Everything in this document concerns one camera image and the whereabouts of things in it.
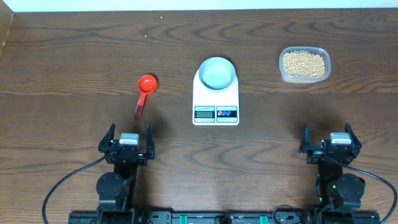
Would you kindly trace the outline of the cardboard panel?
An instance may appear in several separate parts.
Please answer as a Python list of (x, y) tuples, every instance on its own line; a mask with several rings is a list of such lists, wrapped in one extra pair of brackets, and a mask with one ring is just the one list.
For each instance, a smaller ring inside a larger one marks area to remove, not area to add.
[(14, 18), (14, 12), (9, 6), (1, 0), (0, 2), (0, 55), (6, 45), (6, 39), (9, 34), (11, 24)]

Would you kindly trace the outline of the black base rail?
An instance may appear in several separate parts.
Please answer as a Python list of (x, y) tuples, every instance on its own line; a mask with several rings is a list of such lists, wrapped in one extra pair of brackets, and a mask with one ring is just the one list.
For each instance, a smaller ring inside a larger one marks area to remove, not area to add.
[(281, 211), (275, 213), (172, 213), (168, 211), (70, 213), (68, 224), (139, 223), (139, 224), (273, 224), (313, 223), (301, 213)]

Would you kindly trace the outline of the clear plastic container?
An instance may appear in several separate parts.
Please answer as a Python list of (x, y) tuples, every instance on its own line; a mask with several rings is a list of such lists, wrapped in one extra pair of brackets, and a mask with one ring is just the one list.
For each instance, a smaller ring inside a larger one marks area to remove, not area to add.
[[(291, 76), (285, 70), (282, 64), (282, 57), (285, 53), (296, 52), (296, 53), (310, 53), (310, 54), (318, 54), (320, 55), (325, 62), (325, 70), (326, 74), (321, 77), (299, 77), (299, 76)], [(287, 47), (284, 49), (279, 56), (279, 70), (281, 74), (281, 78), (283, 81), (287, 83), (295, 83), (295, 84), (308, 84), (308, 83), (316, 83), (321, 82), (327, 79), (331, 73), (331, 59), (328, 52), (319, 47)]]

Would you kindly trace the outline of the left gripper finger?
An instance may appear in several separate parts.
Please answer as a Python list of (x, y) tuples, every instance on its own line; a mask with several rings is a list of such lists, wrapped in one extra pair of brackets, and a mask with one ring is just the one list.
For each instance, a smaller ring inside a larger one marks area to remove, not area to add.
[(114, 139), (114, 133), (115, 133), (116, 125), (113, 123), (108, 132), (105, 134), (105, 136), (102, 138), (102, 140), (99, 142), (98, 150), (99, 152), (108, 152), (113, 148), (112, 140)]
[(147, 125), (146, 157), (147, 159), (155, 159), (155, 144), (149, 124)]

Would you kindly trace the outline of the soybeans in container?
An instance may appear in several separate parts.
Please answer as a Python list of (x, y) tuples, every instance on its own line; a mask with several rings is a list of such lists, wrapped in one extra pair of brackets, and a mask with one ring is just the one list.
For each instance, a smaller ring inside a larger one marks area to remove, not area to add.
[(324, 59), (318, 54), (285, 53), (282, 64), (284, 70), (291, 76), (321, 77), (326, 74)]

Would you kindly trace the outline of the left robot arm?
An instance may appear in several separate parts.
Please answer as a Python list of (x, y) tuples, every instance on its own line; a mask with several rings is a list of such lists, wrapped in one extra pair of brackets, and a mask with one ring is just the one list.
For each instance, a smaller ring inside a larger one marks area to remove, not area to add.
[(147, 126), (146, 152), (139, 151), (138, 134), (123, 133), (115, 139), (115, 128), (115, 124), (110, 126), (98, 146), (114, 170), (103, 174), (96, 183), (99, 206), (95, 223), (147, 223), (146, 213), (131, 206), (131, 197), (138, 167), (146, 166), (149, 159), (155, 158), (151, 127)]

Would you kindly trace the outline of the white digital kitchen scale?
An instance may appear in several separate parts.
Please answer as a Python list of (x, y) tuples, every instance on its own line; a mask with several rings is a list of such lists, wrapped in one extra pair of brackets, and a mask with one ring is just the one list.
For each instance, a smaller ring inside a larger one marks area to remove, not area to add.
[(200, 80), (200, 69), (193, 79), (192, 123), (196, 126), (237, 126), (239, 114), (239, 82), (234, 68), (217, 69), (231, 79), (228, 87), (213, 90)]

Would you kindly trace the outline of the grey round bowl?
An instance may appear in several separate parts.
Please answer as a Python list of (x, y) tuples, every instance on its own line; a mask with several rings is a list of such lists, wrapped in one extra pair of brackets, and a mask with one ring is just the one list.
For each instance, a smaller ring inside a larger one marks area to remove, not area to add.
[(234, 65), (226, 58), (212, 57), (205, 60), (198, 69), (199, 79), (211, 90), (224, 90), (236, 79)]

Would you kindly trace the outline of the red plastic measuring scoop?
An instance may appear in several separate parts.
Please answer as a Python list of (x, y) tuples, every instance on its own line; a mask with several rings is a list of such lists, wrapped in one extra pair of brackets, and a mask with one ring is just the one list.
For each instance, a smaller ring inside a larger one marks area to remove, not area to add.
[(140, 79), (137, 81), (137, 86), (141, 94), (134, 112), (134, 119), (140, 118), (146, 103), (146, 96), (156, 92), (158, 82), (154, 75), (147, 74), (140, 77)]

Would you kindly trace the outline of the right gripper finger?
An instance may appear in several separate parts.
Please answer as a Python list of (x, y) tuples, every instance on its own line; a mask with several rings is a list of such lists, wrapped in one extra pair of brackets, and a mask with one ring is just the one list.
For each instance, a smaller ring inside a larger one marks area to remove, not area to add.
[(308, 153), (311, 150), (310, 143), (310, 127), (308, 124), (305, 125), (304, 137), (300, 143), (299, 153)]
[(345, 132), (349, 134), (350, 138), (351, 138), (351, 145), (353, 148), (353, 155), (358, 155), (360, 153), (360, 150), (362, 148), (362, 144), (359, 141), (359, 139), (356, 137), (356, 135), (354, 134), (351, 126), (349, 123), (345, 124)]

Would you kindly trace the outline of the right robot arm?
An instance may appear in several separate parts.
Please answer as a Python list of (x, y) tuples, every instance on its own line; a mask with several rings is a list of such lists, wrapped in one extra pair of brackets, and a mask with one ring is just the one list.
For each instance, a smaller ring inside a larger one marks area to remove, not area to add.
[(320, 205), (307, 212), (304, 223), (355, 223), (355, 210), (361, 206), (366, 183), (352, 173), (344, 173), (343, 166), (357, 158), (362, 144), (347, 123), (342, 133), (331, 133), (330, 139), (314, 146), (306, 125), (299, 152), (307, 155), (307, 163), (318, 166), (315, 193)]

